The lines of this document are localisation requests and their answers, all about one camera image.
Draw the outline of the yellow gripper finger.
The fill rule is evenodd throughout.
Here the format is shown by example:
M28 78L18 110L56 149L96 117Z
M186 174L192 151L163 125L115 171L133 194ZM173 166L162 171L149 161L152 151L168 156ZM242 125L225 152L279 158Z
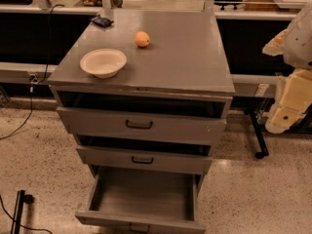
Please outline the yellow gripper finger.
M263 47L262 52L272 57L281 55L284 52L284 42L287 33L286 29L279 32Z
M275 103L271 106L265 129L272 134L288 130L312 104L312 71L296 69L280 79Z

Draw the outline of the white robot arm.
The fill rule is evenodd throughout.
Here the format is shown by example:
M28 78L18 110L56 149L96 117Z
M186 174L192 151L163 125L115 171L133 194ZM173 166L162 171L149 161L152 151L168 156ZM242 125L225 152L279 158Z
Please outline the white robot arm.
M312 4L307 3L286 29L262 49L268 56L283 56L294 71L280 78L265 129L272 134L288 130L312 104Z

